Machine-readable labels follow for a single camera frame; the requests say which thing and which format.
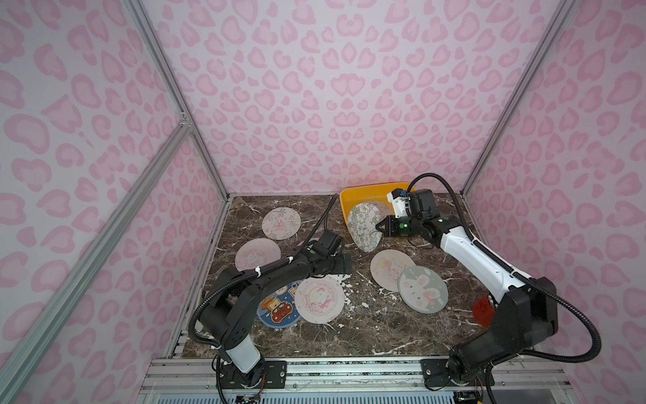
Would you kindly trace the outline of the white animal doodle coaster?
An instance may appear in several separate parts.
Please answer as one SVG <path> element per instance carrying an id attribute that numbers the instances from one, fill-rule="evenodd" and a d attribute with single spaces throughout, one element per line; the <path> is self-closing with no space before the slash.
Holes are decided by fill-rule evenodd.
<path id="1" fill-rule="evenodd" d="M 392 207 L 390 205 L 386 205 L 385 203 L 379 202 L 379 201 L 370 201 L 370 205 L 375 206 L 379 212 L 380 212 L 380 220 L 382 221 L 389 215 L 393 215 Z"/>

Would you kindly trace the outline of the white butterfly pattern coaster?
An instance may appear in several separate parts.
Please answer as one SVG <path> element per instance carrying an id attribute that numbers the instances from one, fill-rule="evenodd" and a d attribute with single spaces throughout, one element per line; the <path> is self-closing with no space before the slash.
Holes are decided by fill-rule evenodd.
<path id="1" fill-rule="evenodd" d="M 348 215 L 348 230 L 356 246 L 363 252 L 373 252 L 383 237 L 377 229 L 381 222 L 381 212 L 370 203 L 356 205 Z"/>

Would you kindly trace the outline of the pink unicorn moon coaster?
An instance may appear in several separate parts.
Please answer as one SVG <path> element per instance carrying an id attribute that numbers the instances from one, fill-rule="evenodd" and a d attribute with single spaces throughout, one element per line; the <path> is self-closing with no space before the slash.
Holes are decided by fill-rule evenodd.
<path id="1" fill-rule="evenodd" d="M 403 252 L 387 249 L 378 252 L 371 261 L 370 273 L 375 282 L 387 291 L 398 291 L 401 274 L 416 263 Z"/>

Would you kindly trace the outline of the green bunny coaster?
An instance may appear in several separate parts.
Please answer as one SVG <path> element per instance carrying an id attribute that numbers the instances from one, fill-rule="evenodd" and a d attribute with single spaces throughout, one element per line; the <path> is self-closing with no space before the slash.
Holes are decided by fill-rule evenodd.
<path id="1" fill-rule="evenodd" d="M 402 301 L 422 314 L 435 314 L 448 303 L 449 292 L 444 280 L 434 271 L 422 266 L 405 269 L 398 280 Z"/>

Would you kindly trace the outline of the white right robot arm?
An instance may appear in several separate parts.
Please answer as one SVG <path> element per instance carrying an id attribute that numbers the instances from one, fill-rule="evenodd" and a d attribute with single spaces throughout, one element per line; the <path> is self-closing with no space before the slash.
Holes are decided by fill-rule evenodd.
<path id="1" fill-rule="evenodd" d="M 558 330 L 557 307 L 466 227 L 462 215 L 442 215 L 430 190 L 395 189 L 387 195 L 392 215 L 377 225 L 386 237 L 419 236 L 457 259 L 489 291 L 496 309 L 484 333 L 451 348 L 447 359 L 423 361 L 425 386 L 469 385 L 487 380 L 491 367 L 517 357 Z"/>

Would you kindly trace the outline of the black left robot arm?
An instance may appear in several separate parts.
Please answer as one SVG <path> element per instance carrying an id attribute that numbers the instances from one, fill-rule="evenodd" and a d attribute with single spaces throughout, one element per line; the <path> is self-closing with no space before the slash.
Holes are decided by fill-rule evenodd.
<path id="1" fill-rule="evenodd" d="M 261 301 L 296 281 L 350 274 L 351 263 L 343 246 L 342 237 L 324 230 L 290 256 L 255 269 L 224 270 L 189 320 L 190 339 L 214 347 L 239 375 L 254 382 L 262 375 L 264 362 L 250 336 Z"/>

